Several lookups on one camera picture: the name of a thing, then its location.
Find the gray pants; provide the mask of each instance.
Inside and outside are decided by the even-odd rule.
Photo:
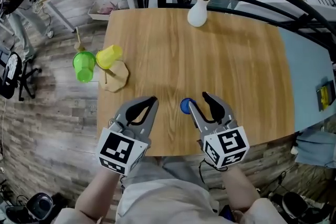
[[[123,179],[124,187],[157,179],[180,179],[208,190],[182,157],[162,157],[162,161],[162,167],[159,167],[154,157],[143,157],[129,175]]]
[[[43,20],[33,12],[30,7],[31,5],[32,4],[28,0],[24,0],[19,8],[7,15],[7,19],[14,31],[14,34],[19,38],[20,43],[23,45],[24,58],[29,58],[34,55],[35,50],[30,43],[21,19],[26,19],[42,36],[46,35],[50,31]]]

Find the blue round object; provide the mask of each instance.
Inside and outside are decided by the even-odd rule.
[[[181,101],[181,104],[180,104],[180,108],[181,108],[182,112],[184,114],[187,114],[187,115],[190,114],[190,111],[189,111],[189,102],[193,102],[194,104],[196,104],[196,101],[193,100],[193,99],[191,99],[191,98],[184,98]]]

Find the beige shirt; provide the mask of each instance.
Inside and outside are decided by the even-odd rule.
[[[178,179],[160,179],[126,188],[118,205],[116,223],[232,224],[213,212],[217,208],[218,203],[200,186]],[[63,209],[55,224],[70,223],[94,224],[94,221],[75,209]],[[239,223],[286,224],[268,199],[256,200]]]

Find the wooden floor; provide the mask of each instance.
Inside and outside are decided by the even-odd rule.
[[[59,0],[55,3],[72,24],[80,27],[84,46],[92,52],[102,48],[107,28],[107,22],[93,21],[87,15],[94,1]],[[127,6],[125,0],[112,1]],[[48,16],[43,12],[40,14],[47,24]],[[14,202],[17,195],[31,197],[40,191],[50,195],[61,192],[75,201],[92,180],[98,167],[94,157],[97,142],[98,70],[91,82],[82,84],[76,81],[72,67],[76,34],[70,33],[56,18],[51,18],[51,26],[55,31],[52,39],[41,37],[33,28],[26,26],[33,46],[38,51],[35,66],[41,67],[43,71],[33,81],[37,86],[36,99],[26,98],[24,102],[18,102],[17,94],[7,102],[0,98],[0,114],[5,111],[2,126],[2,166],[5,174],[2,176],[8,180],[14,192]],[[2,29],[0,38],[7,47],[11,47],[14,42],[14,38]],[[15,50],[18,53],[22,51],[18,42],[15,42]],[[329,183],[325,179],[329,171],[325,173],[320,167],[296,165],[290,154],[293,138],[290,136],[251,148],[242,164],[244,172],[265,194],[277,186],[277,180],[272,181],[282,171],[290,169],[282,182],[286,189],[313,199],[327,199],[324,190]],[[196,174],[203,157],[198,155],[187,158]],[[217,171],[202,165],[202,174],[209,187],[221,187]],[[279,193],[284,191],[282,187],[277,189]],[[227,203],[224,190],[213,189],[211,193],[222,205]],[[119,186],[111,206],[109,222],[114,220],[120,197]]]

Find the white vase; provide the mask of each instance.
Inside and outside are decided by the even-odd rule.
[[[204,0],[197,0],[196,4],[188,12],[188,22],[195,27],[199,27],[205,24],[208,17],[206,6],[209,3]]]

